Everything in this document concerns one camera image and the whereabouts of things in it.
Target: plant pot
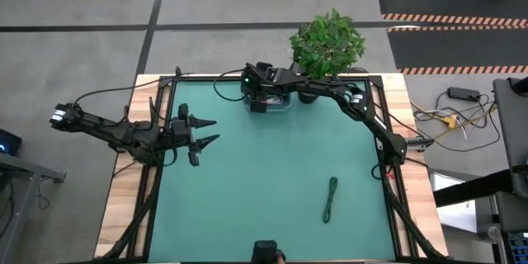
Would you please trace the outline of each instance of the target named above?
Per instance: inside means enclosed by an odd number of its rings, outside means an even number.
[[[297,96],[299,97],[299,101],[303,102],[304,104],[312,104],[317,100],[318,97],[317,95],[303,92],[297,92]]]

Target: white cable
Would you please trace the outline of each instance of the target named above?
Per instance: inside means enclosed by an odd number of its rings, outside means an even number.
[[[422,111],[422,112],[418,112],[418,113],[416,114],[416,117],[420,120],[420,116],[421,116],[421,115],[430,114],[430,113],[437,113],[437,112],[442,112],[442,113],[445,113],[445,114],[448,115],[448,116],[451,116],[451,113],[449,113],[449,112],[447,112],[447,111],[431,110],[431,111]],[[464,126],[462,125],[462,123],[460,123],[459,119],[457,119],[456,117],[455,117],[455,120],[456,120],[457,123],[459,123],[459,126],[460,126],[460,128],[462,129],[462,132],[464,132],[464,138],[465,138],[465,140],[467,141],[467,140],[468,140],[468,135],[465,133],[465,128],[464,128]]]

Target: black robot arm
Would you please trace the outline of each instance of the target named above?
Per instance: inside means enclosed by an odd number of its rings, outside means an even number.
[[[219,135],[212,135],[203,139],[194,139],[191,129],[202,128],[216,124],[214,120],[200,120],[189,115],[187,104],[178,108],[178,115],[170,119],[168,129],[160,127],[158,117],[150,101],[150,121],[142,120],[129,122],[123,120],[114,122],[98,115],[83,111],[79,105],[72,103],[58,104],[49,122],[60,131],[84,132],[108,143],[115,151],[124,149],[130,153],[136,162],[157,165],[161,154],[166,150],[189,147],[189,161],[193,166],[199,165],[197,154],[207,144],[217,139]]]
[[[363,122],[383,145],[384,162],[400,165],[405,160],[407,143],[393,134],[375,115],[375,107],[368,94],[353,83],[336,79],[309,79],[291,69],[273,68],[270,64],[246,64],[242,73],[242,93],[251,99],[251,110],[266,112],[266,98],[282,97],[291,92],[304,92],[332,98],[351,119]]]

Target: power adapter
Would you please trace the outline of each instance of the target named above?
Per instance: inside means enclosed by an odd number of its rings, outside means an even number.
[[[480,92],[461,87],[449,87],[447,89],[447,96],[451,99],[479,102]]]

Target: wooden table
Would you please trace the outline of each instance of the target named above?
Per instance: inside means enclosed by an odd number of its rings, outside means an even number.
[[[382,77],[389,112],[401,120],[405,125],[415,128],[413,111],[411,110],[411,104],[409,102],[403,75],[401,73],[371,73],[368,75],[380,75]],[[160,76],[162,75],[139,75],[136,83],[147,83],[159,79]],[[132,101],[130,103],[130,121],[150,119],[149,98],[152,97],[154,99],[157,92],[157,83],[145,87],[138,87],[134,90]],[[162,99],[162,115],[165,114],[168,96],[168,91],[166,91],[163,94]],[[398,122],[392,120],[391,124],[394,133],[400,134],[404,138],[416,137],[412,131],[403,127]],[[422,153],[411,151],[408,152],[408,157],[423,162]],[[115,164],[115,171],[131,162],[132,158],[130,155],[120,154]],[[140,164],[135,164],[123,172],[120,172],[119,175],[113,179],[108,194],[108,201],[106,202],[105,214],[101,223],[101,230],[99,233],[99,239],[97,240],[94,257],[102,256],[108,252],[132,220],[138,195],[141,169],[142,166]],[[436,250],[447,255],[446,241],[444,239],[444,234],[442,233],[438,213],[436,212],[436,205],[427,169],[423,167],[423,165],[407,161],[402,165],[401,170],[412,219],[416,222],[418,228],[420,228]],[[147,193],[149,193],[151,187],[152,179],[149,180],[147,185]],[[145,218],[139,228],[139,236],[135,245],[136,255],[141,255],[141,252],[143,251],[146,223],[147,220]],[[407,236],[403,222],[399,218],[397,219],[397,225],[403,254],[408,255]]]

